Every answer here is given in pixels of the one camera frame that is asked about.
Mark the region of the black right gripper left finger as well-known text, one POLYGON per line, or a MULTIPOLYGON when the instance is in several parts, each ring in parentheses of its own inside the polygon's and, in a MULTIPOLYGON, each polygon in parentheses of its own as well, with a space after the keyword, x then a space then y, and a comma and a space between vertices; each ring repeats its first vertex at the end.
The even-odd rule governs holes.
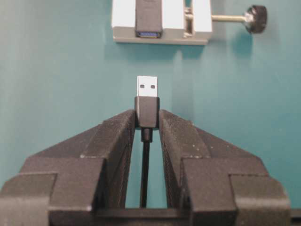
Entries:
POLYGON ((0 192, 3 226, 88 226, 125 206, 135 112, 128 110, 26 159, 0 192))

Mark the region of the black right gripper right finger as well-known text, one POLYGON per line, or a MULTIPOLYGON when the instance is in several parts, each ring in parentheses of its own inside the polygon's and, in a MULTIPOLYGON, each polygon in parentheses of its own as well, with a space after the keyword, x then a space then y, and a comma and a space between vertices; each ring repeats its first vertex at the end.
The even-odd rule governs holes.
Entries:
POLYGON ((290 200, 262 160, 159 111, 167 203, 192 226, 288 226, 290 200))

